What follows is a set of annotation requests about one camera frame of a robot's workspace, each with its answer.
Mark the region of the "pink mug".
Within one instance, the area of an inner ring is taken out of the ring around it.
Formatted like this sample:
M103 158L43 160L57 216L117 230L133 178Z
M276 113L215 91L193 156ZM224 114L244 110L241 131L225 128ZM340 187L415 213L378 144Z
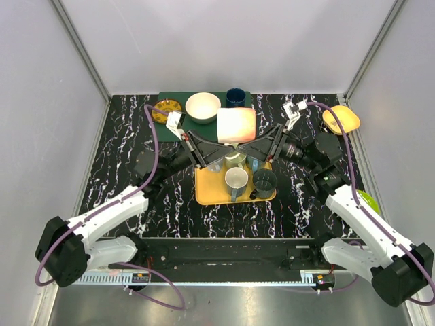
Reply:
M256 112L252 108L220 108L217 111L217 141L246 143L256 137Z

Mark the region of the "grey mug white inside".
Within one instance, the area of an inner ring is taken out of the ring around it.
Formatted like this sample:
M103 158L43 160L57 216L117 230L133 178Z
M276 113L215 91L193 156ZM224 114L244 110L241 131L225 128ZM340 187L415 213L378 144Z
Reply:
M236 202L237 198L245 193L249 181L249 175L244 168L233 167L227 170L224 181L227 193L231 202Z

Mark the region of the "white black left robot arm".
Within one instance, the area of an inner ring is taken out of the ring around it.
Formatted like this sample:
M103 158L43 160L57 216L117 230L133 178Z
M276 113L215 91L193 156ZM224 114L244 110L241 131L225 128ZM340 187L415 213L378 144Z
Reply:
M234 147L200 137L195 131L182 134L179 147L170 155L161 156L157 150L142 151L135 161L137 176L132 185L100 206L67 221L59 216L45 225L35 258L39 262L35 282L40 287L50 281L40 280L42 270L59 287L77 281L87 270L123 261L133 269L141 268L147 253L140 244L126 238L114 253L114 245L105 243L103 253L94 250L94 244L108 231L127 219L147 211L162 193L164 182L178 172L193 166L205 168L230 154Z

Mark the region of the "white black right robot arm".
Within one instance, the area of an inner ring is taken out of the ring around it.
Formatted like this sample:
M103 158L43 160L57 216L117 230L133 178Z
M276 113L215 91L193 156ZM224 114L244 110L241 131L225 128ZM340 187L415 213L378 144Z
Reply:
M317 269L337 265L371 283L377 295L397 307L426 286L433 287L434 252L395 231L356 192L355 179L343 173L338 137L319 133L306 146L277 125L257 139L241 144L238 151L259 161L281 158L308 170L304 184L310 194L337 214L368 247L355 248L339 238L322 236L320 246L309 251Z

